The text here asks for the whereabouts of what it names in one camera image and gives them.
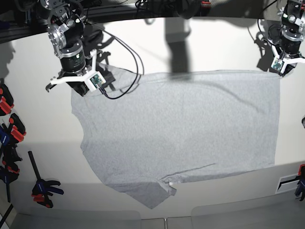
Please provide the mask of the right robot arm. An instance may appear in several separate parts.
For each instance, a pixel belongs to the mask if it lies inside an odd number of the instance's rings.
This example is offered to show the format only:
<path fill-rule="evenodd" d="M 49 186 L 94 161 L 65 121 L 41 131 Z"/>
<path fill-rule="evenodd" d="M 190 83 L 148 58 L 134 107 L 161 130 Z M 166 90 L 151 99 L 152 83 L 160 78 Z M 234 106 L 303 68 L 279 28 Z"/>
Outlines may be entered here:
<path fill-rule="evenodd" d="M 66 83 L 80 96 L 107 87 L 114 77 L 98 63 L 101 51 L 86 50 L 102 36 L 102 31 L 85 34 L 84 9 L 78 0 L 40 0 L 37 14 L 47 21 L 47 33 L 61 70 L 45 87 L 50 91 Z"/>

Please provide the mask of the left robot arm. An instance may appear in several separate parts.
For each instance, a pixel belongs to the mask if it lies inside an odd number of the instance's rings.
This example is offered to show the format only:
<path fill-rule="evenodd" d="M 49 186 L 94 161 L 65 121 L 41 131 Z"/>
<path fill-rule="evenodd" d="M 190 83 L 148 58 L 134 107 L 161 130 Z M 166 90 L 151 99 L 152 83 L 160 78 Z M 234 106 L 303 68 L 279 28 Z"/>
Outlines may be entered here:
<path fill-rule="evenodd" d="M 280 76 L 285 76 L 298 63 L 304 63 L 300 46 L 305 41 L 305 2 L 288 0 L 285 7 L 279 9 L 280 25 L 272 38 L 274 55 L 271 68 Z"/>

